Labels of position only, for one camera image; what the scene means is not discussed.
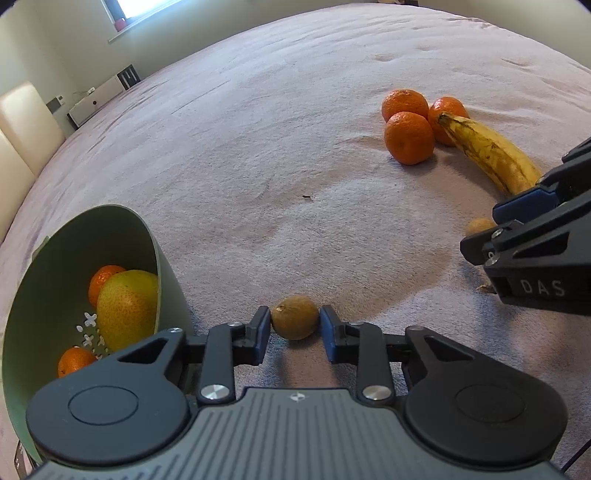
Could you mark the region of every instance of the kiwi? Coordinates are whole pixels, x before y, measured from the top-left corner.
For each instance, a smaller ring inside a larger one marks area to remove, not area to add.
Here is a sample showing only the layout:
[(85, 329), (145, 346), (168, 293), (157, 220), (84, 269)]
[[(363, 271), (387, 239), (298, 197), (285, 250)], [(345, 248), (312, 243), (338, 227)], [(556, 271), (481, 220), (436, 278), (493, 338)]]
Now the kiwi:
[(304, 295), (292, 295), (271, 309), (271, 324), (286, 340), (302, 340), (318, 327), (319, 313), (314, 302)]
[(489, 218), (475, 218), (466, 226), (465, 234), (466, 236), (474, 235), (495, 226), (496, 223)]

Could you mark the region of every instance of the wall socket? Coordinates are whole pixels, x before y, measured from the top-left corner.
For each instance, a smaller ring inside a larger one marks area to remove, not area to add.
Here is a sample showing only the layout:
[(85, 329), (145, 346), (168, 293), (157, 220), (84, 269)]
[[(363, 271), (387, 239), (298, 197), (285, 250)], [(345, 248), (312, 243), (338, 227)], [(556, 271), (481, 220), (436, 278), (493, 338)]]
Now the wall socket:
[(58, 95), (57, 97), (52, 98), (49, 102), (46, 103), (47, 108), (51, 113), (56, 113), (60, 107), (62, 107), (66, 103), (63, 95)]

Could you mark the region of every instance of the window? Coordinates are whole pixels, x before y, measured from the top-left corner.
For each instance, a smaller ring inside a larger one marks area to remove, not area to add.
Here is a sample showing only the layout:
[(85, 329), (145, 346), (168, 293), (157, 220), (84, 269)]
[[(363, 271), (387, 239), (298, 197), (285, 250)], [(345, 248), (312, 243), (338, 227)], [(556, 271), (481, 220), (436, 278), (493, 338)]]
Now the window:
[(113, 20), (124, 18), (128, 24), (151, 10), (169, 3), (171, 0), (105, 0)]

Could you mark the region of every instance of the pink object on window sill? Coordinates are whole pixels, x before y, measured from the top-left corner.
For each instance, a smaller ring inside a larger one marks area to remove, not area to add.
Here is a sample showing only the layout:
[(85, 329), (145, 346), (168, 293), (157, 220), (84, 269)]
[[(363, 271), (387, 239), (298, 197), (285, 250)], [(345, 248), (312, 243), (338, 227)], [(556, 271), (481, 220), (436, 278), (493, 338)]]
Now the pink object on window sill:
[(120, 18), (115, 22), (115, 29), (117, 30), (117, 32), (120, 32), (125, 27), (127, 27), (127, 22), (124, 18)]

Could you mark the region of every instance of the window sill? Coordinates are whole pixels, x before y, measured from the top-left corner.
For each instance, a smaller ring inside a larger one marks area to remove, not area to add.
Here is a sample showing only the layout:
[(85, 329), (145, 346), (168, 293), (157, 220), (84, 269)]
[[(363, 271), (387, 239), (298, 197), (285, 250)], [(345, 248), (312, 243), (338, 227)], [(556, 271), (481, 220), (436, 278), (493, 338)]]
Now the window sill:
[(145, 15), (139, 17), (135, 22), (133, 22), (131, 25), (127, 25), (127, 27), (125, 27), (123, 30), (121, 30), (120, 32), (117, 32), (117, 35), (115, 35), (113, 38), (109, 39), (109, 43), (113, 43), (115, 40), (117, 40), (118, 38), (122, 37), (123, 35), (125, 35), (129, 30), (131, 30), (132, 28), (135, 28), (136, 25), (139, 25), (140, 23), (142, 23), (144, 20), (149, 19), (150, 17), (153, 17), (154, 15), (157, 15), (158, 13), (160, 13), (162, 10), (165, 10), (166, 8), (177, 4), (179, 2), (182, 2), (183, 0), (170, 0), (170, 2), (167, 2), (163, 5), (160, 5), (159, 7), (154, 8), (153, 10), (151, 10), (150, 12), (146, 13)]

